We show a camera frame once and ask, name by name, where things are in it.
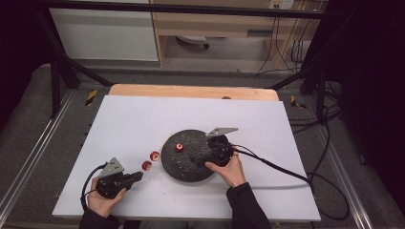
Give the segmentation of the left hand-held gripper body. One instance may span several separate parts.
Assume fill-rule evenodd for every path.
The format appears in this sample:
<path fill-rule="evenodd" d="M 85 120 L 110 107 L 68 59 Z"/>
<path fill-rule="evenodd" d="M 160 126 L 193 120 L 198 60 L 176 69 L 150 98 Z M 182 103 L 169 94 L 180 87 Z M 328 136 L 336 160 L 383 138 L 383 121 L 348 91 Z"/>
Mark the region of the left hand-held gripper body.
<path fill-rule="evenodd" d="M 130 175 L 124 174 L 123 166 L 113 157 L 98 175 L 96 190 L 104 198 L 113 199 L 123 188 L 131 188 Z"/>

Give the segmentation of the white cabinet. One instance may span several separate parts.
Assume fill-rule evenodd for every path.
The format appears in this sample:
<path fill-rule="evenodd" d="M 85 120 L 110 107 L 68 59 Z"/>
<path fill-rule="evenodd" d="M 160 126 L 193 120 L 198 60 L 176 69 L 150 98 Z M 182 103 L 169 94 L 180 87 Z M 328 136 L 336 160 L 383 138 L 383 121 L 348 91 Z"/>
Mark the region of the white cabinet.
<path fill-rule="evenodd" d="M 51 14 L 73 59 L 159 59 L 150 13 L 51 9 Z"/>

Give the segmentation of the white table board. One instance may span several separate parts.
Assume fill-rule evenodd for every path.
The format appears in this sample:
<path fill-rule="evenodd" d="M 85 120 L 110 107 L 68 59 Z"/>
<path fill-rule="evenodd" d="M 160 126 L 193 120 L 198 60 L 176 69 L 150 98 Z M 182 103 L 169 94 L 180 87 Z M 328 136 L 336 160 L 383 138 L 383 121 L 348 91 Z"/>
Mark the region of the white table board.
<path fill-rule="evenodd" d="M 169 136 L 182 130 L 208 133 L 214 128 L 238 128 L 228 134 L 228 140 L 255 153 L 241 161 L 269 220 L 320 219 L 312 192 L 301 179 L 306 172 L 282 102 L 118 95 L 104 97 L 54 214 L 80 218 L 85 179 L 111 158 L 134 173 Z M 226 190 L 218 175 L 184 183 L 168 176 L 162 164 L 155 162 L 113 214 L 122 219 L 227 220 L 231 208 Z"/>

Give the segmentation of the white power strip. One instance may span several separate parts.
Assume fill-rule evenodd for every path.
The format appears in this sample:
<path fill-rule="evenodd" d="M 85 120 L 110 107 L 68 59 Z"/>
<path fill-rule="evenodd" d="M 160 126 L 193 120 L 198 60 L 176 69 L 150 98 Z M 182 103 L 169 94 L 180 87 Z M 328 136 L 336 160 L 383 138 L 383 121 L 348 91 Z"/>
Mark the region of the white power strip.
<path fill-rule="evenodd" d="M 269 7 L 276 10 L 291 10 L 294 0 L 270 0 Z"/>

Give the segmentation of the wooden table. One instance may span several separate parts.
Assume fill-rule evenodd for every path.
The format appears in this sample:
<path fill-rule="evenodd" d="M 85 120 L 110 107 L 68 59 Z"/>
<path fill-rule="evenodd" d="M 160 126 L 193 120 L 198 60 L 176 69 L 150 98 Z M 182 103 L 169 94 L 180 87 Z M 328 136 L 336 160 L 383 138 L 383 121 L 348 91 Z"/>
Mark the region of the wooden table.
<path fill-rule="evenodd" d="M 111 87 L 109 95 L 279 100 L 278 94 L 268 89 L 143 84 L 116 84 Z"/>

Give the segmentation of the person's left hand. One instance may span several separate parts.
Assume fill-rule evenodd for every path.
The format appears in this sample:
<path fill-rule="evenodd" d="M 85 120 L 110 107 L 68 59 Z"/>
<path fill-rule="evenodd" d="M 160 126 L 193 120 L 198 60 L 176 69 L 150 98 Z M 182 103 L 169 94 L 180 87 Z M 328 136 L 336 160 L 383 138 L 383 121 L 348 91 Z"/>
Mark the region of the person's left hand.
<path fill-rule="evenodd" d="M 97 190 L 96 190 L 96 185 L 98 182 L 98 178 L 94 177 L 92 179 L 92 185 L 91 185 L 91 190 L 92 193 L 90 193 L 87 196 L 88 199 L 88 208 L 98 214 L 99 216 L 103 218 L 108 218 L 115 206 L 123 200 L 125 194 L 126 194 L 126 189 L 123 188 L 122 190 L 119 191 L 119 193 L 116 195 L 115 198 L 109 199 L 109 198 L 104 198 L 101 196 Z"/>

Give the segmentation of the aluminium floor rail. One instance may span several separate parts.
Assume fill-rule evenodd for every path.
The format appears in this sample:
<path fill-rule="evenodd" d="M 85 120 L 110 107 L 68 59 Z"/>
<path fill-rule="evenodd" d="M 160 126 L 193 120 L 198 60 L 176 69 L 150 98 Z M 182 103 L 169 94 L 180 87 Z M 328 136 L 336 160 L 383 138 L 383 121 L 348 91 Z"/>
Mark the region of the aluminium floor rail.
<path fill-rule="evenodd" d="M 36 167 L 39 159 L 42 157 L 44 151 L 46 150 L 50 140 L 53 137 L 55 130 L 57 129 L 60 121 L 64 117 L 66 111 L 68 110 L 72 97 L 75 94 L 75 90 L 68 90 L 64 95 L 61 108 L 56 113 L 55 117 L 51 118 L 47 123 L 44 131 L 41 136 L 35 142 L 28 158 L 8 189 L 7 193 L 4 195 L 0 201 L 0 224 L 3 224 L 8 215 L 10 214 L 15 202 L 18 200 L 21 195 L 22 190 L 24 189 L 28 179 L 30 178 L 32 171 Z"/>
<path fill-rule="evenodd" d="M 369 215 L 365 210 L 360 197 L 352 184 L 352 180 L 350 179 L 349 174 L 346 171 L 342 160 L 339 158 L 332 142 L 326 139 L 324 139 L 324 141 L 329 157 L 330 166 L 335 173 L 335 176 L 340 187 L 342 188 L 343 193 L 348 199 L 352 217 L 357 225 L 357 228 L 373 229 L 373 224 L 369 218 Z"/>

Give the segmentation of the yellow black floor tape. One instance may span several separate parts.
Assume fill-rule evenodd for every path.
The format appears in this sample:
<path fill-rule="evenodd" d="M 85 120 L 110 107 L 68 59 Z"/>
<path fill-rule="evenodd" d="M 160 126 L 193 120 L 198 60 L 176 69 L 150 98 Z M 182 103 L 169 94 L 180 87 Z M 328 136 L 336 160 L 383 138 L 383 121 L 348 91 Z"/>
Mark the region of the yellow black floor tape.
<path fill-rule="evenodd" d="M 94 99 L 96 97 L 96 94 L 97 94 L 97 90 L 92 90 L 89 93 L 89 95 L 88 95 L 88 97 L 86 99 L 86 102 L 85 102 L 85 106 L 91 106 L 91 104 L 93 103 L 93 101 L 94 101 Z"/>
<path fill-rule="evenodd" d="M 306 109 L 307 108 L 307 106 L 305 104 L 299 103 L 296 100 L 296 97 L 294 95 L 290 96 L 290 105 L 291 105 L 291 107 L 298 107 L 300 109 Z"/>

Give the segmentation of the person's right hand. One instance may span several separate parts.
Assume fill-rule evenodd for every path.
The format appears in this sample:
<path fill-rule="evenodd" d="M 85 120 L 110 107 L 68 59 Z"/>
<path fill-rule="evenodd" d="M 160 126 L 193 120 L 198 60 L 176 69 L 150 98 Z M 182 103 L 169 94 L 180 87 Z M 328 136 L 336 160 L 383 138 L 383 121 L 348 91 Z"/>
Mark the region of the person's right hand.
<path fill-rule="evenodd" d="M 234 153 L 229 162 L 224 167 L 218 166 L 209 161 L 206 161 L 204 165 L 210 171 L 220 175 L 224 182 L 232 188 L 236 188 L 246 183 L 243 165 L 239 159 L 238 153 Z"/>

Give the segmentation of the black metal frame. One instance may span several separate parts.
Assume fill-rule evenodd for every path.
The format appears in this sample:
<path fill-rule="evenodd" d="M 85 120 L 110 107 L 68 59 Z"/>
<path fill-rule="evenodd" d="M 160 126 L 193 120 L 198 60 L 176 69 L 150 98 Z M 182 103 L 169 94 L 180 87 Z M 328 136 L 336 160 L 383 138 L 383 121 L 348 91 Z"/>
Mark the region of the black metal frame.
<path fill-rule="evenodd" d="M 74 69 L 84 73 L 103 86 L 114 85 L 107 79 L 93 73 L 81 64 L 75 62 L 62 47 L 62 42 L 57 38 L 58 32 L 53 31 L 49 21 L 45 18 L 43 11 L 52 9 L 69 10 L 109 10 L 109 11 L 139 11 L 158 13 L 181 13 L 181 14 L 212 14 L 212 15 L 232 15 L 232 16 L 256 16 L 256 17 L 276 17 L 276 18 L 301 18 L 301 19 L 334 19 L 337 14 L 321 11 L 303 10 L 261 10 L 234 7 L 212 7 L 212 6 L 192 6 L 192 5 L 169 5 L 169 4 L 148 4 L 148 3 L 120 3 L 120 2 L 99 2 L 99 1 L 74 1 L 74 0 L 33 0 L 29 2 L 32 14 L 39 27 L 44 32 L 47 42 L 51 45 L 52 66 L 52 86 L 53 86 L 53 115 L 56 115 L 60 105 L 58 74 L 69 88 L 77 88 L 80 85 Z"/>

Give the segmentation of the round black plate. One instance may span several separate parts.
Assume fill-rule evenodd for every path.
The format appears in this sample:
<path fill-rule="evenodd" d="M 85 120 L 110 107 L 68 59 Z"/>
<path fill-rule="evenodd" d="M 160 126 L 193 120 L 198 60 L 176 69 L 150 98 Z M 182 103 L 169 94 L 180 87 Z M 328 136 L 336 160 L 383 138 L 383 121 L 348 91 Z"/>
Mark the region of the round black plate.
<path fill-rule="evenodd" d="M 163 169 L 172 178 L 182 182 L 199 182 L 212 176 L 206 166 L 198 168 L 191 156 L 208 155 L 205 133 L 199 130 L 183 130 L 171 135 L 162 146 L 160 159 Z M 183 150 L 178 152 L 176 145 L 181 143 Z"/>

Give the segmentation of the white chair base with wheel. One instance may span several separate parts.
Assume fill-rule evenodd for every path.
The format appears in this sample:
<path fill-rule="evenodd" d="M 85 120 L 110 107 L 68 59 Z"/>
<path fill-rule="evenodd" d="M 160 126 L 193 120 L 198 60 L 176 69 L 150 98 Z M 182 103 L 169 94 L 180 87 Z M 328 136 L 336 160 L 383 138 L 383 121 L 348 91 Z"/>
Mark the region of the white chair base with wheel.
<path fill-rule="evenodd" d="M 188 44 L 203 46 L 205 49 L 209 48 L 209 44 L 204 36 L 178 36 L 178 39 Z"/>

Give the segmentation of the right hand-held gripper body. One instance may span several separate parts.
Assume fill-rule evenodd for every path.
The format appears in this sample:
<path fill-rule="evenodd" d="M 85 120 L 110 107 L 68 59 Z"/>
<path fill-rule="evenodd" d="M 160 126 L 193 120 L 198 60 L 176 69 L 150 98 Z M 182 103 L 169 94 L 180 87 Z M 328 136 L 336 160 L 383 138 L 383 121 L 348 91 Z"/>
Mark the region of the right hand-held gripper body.
<path fill-rule="evenodd" d="M 238 128 L 214 128 L 212 131 L 206 133 L 206 144 L 210 149 L 210 152 L 204 160 L 212 162 L 217 166 L 224 167 L 234 153 L 226 134 L 236 131 L 238 131 Z"/>

